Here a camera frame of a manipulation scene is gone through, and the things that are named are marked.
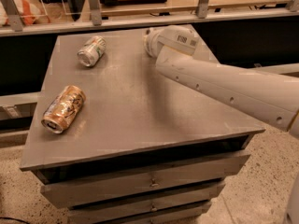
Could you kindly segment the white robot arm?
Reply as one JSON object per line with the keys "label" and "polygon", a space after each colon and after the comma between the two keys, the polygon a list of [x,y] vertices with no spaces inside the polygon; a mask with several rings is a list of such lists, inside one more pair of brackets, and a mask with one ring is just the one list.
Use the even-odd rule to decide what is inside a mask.
{"label": "white robot arm", "polygon": [[165,77],[299,138],[296,77],[226,65],[201,55],[201,36],[178,25],[149,28],[143,44]]}

